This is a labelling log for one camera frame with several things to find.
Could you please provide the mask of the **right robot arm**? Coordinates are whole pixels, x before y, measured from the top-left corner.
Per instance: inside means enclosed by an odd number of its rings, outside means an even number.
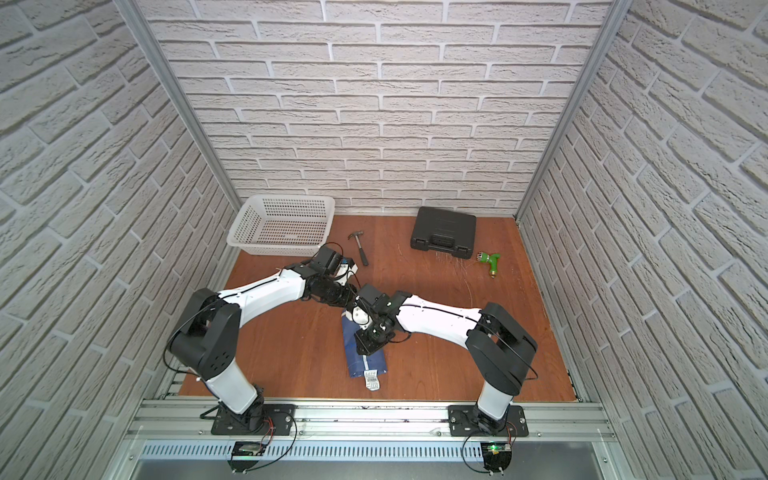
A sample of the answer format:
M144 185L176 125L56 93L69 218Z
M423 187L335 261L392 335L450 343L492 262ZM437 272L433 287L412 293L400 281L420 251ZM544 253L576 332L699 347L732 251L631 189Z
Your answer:
M484 380L475 403L476 422L488 432L503 427L514 397L526 381L538 377L536 341L497 303L459 308L403 291L389 296L366 285L346 311L359 325L355 342L360 355L381 350L398 332L433 336L467 350Z

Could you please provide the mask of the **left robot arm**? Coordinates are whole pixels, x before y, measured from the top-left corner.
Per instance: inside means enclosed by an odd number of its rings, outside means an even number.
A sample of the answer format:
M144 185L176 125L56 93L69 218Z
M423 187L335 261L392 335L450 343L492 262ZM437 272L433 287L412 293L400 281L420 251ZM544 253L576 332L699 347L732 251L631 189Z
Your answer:
M324 245L311 258L242 287L196 291L165 350L218 399L223 412L252 430L262 423L263 395L237 365L241 328L256 317L294 301L315 300L350 310L357 288L349 283L355 262Z

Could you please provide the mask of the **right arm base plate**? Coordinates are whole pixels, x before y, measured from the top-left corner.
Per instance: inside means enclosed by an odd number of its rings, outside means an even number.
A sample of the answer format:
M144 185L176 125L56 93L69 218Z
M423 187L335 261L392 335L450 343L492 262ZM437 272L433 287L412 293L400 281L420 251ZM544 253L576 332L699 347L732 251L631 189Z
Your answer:
M510 404L502 419L493 419L481 412L476 405L453 404L447 407L448 425L452 437L485 435L527 437L529 430L524 410Z

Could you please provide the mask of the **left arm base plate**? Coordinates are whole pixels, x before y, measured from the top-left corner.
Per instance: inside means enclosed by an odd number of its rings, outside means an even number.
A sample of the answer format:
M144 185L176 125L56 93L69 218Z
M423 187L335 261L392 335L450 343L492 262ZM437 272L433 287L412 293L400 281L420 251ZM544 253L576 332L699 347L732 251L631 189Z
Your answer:
M297 405L266 403L236 414L220 403L212 417L212 435L221 436L288 436L293 428Z

